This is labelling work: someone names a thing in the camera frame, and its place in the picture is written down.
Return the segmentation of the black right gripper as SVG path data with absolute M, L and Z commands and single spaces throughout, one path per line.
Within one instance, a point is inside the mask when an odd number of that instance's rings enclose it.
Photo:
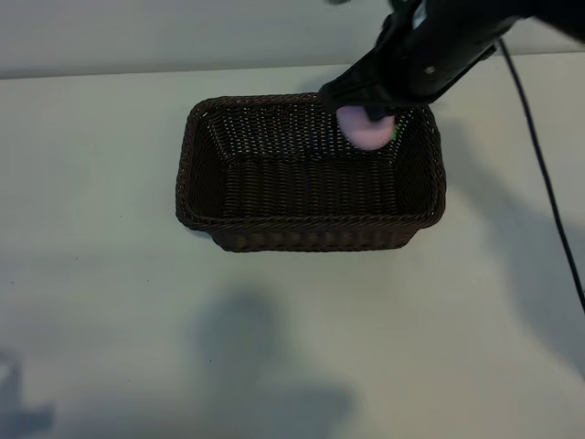
M 328 110 L 365 107 L 370 122 L 441 97 L 516 23 L 499 1 L 392 1 L 375 48 L 319 95 Z

